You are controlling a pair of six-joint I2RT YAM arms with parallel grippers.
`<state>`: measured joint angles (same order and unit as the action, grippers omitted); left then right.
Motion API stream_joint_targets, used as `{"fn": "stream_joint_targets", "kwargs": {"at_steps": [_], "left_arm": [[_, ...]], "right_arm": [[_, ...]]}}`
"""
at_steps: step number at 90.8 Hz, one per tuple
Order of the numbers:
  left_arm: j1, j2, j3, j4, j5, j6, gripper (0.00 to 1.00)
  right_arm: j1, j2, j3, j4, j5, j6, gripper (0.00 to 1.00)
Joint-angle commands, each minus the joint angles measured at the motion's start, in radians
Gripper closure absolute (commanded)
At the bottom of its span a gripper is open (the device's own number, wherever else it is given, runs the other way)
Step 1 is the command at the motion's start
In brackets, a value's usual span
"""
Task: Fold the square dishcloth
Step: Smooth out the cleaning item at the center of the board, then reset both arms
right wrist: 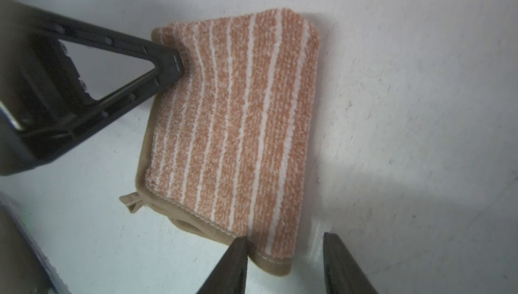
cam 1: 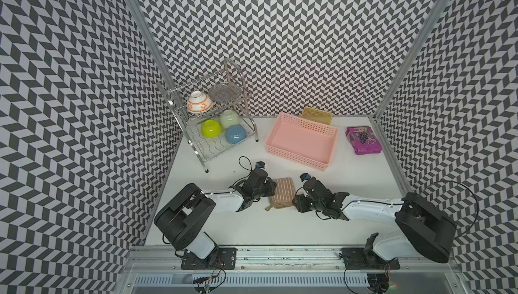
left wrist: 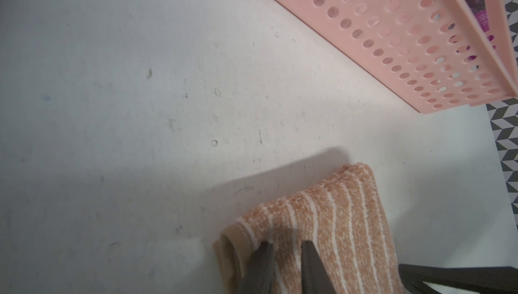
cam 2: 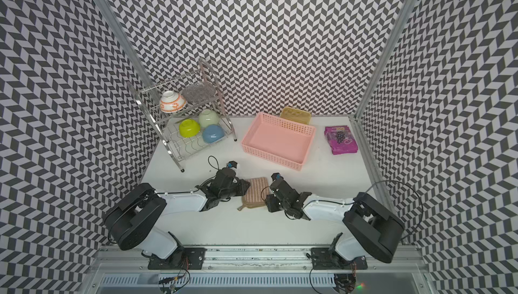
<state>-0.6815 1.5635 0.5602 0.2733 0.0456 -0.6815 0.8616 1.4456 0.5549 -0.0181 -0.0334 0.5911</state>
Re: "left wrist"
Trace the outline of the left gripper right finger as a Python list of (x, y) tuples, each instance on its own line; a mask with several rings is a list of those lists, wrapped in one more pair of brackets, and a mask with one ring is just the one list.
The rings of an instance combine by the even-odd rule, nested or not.
[(314, 243), (303, 241), (301, 251), (302, 293), (336, 294)]

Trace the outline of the striped beige square dishcloth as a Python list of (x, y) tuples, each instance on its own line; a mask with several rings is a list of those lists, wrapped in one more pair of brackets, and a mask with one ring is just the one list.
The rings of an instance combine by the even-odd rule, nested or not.
[(226, 227), (213, 245), (226, 292), (237, 292), (264, 241), (275, 249), (274, 293), (301, 292), (303, 241), (314, 244), (337, 293), (403, 293), (374, 173), (364, 163), (259, 204)]

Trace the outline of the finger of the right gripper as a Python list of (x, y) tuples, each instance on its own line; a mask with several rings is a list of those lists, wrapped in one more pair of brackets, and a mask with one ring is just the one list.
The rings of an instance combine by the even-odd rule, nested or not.
[(514, 267), (437, 268), (400, 264), (399, 276), (410, 293), (436, 293), (430, 283), (475, 293), (517, 293)]

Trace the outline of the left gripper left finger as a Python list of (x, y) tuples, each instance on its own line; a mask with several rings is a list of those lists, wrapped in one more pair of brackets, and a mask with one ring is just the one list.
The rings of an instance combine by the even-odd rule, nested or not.
[(237, 292), (239, 294), (270, 294), (275, 273), (275, 249), (272, 243), (263, 241), (254, 251)]

